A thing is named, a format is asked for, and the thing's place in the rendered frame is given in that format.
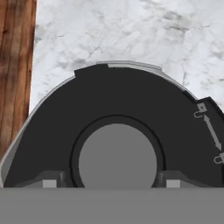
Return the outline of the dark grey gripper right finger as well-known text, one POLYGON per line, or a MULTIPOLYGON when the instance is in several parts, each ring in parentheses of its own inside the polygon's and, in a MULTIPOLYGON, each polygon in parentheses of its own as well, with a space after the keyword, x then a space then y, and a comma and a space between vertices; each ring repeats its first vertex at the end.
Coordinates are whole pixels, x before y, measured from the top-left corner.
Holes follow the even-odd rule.
POLYGON ((199 181, 189 179, 180 171, 159 171, 152 186, 158 188, 207 187, 199 181))

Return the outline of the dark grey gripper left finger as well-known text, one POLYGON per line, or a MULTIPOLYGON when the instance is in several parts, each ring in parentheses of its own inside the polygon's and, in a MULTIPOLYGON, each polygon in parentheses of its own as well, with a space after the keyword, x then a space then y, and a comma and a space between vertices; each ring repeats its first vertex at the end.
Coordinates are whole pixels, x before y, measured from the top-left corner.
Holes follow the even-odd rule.
POLYGON ((16 184, 24 188, 66 188, 67 176, 64 171, 43 171, 36 178, 16 184))

